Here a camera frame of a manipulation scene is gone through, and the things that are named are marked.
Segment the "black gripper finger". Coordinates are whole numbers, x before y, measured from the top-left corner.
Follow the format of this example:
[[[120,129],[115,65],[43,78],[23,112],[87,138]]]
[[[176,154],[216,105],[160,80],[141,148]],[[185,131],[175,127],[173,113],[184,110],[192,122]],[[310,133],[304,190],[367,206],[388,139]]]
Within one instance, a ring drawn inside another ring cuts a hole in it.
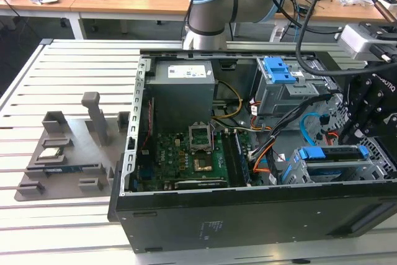
[[[343,103],[347,108],[347,120],[340,130],[339,141],[357,141],[357,130],[361,130],[367,119],[364,100],[372,87],[366,76],[353,76],[344,88]]]
[[[386,135],[386,124],[381,119],[381,101],[383,93],[377,95],[368,91],[357,93],[355,110],[355,137],[384,137]]]

